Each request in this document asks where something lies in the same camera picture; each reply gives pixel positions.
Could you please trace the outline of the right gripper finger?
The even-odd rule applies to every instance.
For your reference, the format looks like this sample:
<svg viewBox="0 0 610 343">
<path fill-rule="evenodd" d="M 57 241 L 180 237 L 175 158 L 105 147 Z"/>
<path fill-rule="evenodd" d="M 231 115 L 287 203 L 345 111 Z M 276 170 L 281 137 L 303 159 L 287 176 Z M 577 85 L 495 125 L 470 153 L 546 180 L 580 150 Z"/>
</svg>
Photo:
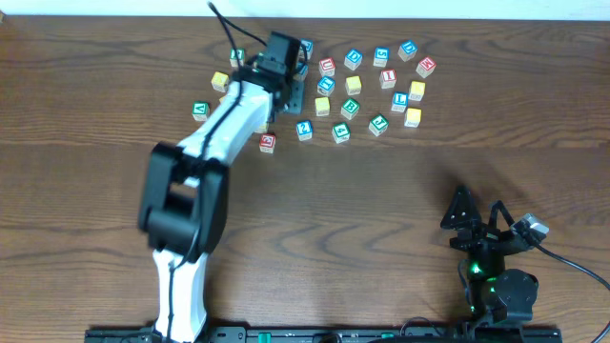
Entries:
<svg viewBox="0 0 610 343">
<path fill-rule="evenodd" d="M 509 228 L 513 226 L 515 220 L 501 200 L 497 200 L 490 207 L 490 215 L 487 227 L 490 232 L 499 232 L 498 216 L 501 215 Z"/>
<path fill-rule="evenodd" d="M 453 231 L 473 230 L 481 223 L 482 218 L 471 192 L 465 186 L 458 186 L 440 221 L 440 227 Z"/>
</svg>

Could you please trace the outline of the blue T block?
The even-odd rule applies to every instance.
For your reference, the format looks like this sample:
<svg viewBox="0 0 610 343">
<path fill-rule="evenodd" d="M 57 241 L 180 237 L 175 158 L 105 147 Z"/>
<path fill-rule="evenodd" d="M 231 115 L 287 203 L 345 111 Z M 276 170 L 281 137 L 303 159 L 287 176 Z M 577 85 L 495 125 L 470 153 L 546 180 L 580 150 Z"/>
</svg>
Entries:
<svg viewBox="0 0 610 343">
<path fill-rule="evenodd" d="M 322 96 L 330 96 L 336 86 L 336 81 L 330 76 L 322 76 L 317 83 L 316 89 Z"/>
</svg>

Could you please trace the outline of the yellow O block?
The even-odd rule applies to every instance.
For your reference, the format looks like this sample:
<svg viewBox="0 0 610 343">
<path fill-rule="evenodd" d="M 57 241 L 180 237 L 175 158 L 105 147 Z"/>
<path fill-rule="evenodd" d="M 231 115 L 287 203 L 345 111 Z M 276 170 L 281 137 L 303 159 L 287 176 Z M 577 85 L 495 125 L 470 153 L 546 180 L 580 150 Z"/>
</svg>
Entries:
<svg viewBox="0 0 610 343">
<path fill-rule="evenodd" d="M 315 100 L 315 114 L 317 116 L 328 116 L 330 114 L 330 100 L 328 97 L 318 97 Z"/>
<path fill-rule="evenodd" d="M 361 93 L 362 83 L 359 76 L 350 76 L 345 80 L 345 88 L 348 95 L 357 95 Z"/>
</svg>

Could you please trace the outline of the green B block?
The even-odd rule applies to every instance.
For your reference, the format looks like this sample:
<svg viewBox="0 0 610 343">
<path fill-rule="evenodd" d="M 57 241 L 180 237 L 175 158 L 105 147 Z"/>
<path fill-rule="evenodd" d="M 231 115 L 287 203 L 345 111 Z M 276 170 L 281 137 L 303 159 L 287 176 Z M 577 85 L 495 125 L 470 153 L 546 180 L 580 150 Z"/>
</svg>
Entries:
<svg viewBox="0 0 610 343">
<path fill-rule="evenodd" d="M 352 120 L 359 112 L 360 104 L 354 98 L 348 98 L 341 106 L 341 114 L 347 119 Z"/>
</svg>

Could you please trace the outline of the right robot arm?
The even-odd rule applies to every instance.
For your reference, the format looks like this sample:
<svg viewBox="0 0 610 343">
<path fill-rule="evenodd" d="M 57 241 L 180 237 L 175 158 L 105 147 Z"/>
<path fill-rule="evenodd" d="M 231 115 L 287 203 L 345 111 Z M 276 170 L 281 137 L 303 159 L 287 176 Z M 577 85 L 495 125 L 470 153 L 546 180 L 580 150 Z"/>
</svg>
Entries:
<svg viewBox="0 0 610 343">
<path fill-rule="evenodd" d="M 455 231 L 450 247 L 467 254 L 466 266 L 459 272 L 472 311 L 469 329 L 520 326 L 530 321 L 538 280 L 505 265 L 506 256 L 533 248 L 525 239 L 529 221 L 514 220 L 501 201 L 492 205 L 489 219 L 483 220 L 471 192 L 459 186 L 440 227 Z"/>
</svg>

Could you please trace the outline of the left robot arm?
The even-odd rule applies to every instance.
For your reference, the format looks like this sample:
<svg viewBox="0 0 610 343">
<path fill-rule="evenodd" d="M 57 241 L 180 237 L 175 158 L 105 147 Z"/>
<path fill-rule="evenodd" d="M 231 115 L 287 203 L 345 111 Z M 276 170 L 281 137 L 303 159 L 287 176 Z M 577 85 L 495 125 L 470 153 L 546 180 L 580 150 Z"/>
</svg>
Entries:
<svg viewBox="0 0 610 343">
<path fill-rule="evenodd" d="M 250 136 L 302 89 L 295 75 L 306 56 L 300 40 L 272 32 L 266 49 L 234 72 L 223 102 L 197 131 L 152 149 L 137 224 L 158 272 L 153 331 L 162 341 L 194 342 L 202 334 L 205 269 L 227 221 L 230 167 Z"/>
</svg>

